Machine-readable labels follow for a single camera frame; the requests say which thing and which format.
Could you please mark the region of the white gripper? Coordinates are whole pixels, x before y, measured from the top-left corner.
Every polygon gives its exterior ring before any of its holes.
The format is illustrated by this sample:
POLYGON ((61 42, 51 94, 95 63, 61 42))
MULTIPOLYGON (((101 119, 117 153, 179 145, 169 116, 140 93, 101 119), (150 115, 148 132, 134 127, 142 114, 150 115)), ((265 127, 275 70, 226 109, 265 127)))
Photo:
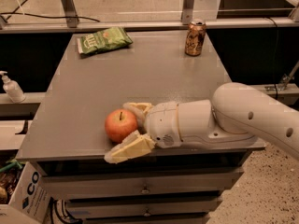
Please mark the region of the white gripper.
POLYGON ((178 132, 178 104, 176 102, 152 103, 128 102, 122 105, 132 112, 137 119, 138 130, 130 133, 120 144, 114 146, 104 157, 108 163, 120 163, 145 156, 155 148, 180 147, 181 139, 178 132))

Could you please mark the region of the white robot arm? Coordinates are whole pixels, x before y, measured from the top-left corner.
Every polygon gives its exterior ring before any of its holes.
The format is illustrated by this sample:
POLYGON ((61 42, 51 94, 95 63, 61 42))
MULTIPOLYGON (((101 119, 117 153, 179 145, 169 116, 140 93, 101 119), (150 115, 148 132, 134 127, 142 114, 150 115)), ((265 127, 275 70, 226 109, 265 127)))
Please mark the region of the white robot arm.
POLYGON ((155 148, 248 147, 258 138, 299 159, 299 112, 245 84, 223 84, 210 100, 123 107, 136 115, 145 132, 130 132, 105 155, 109 163, 142 157, 155 148))

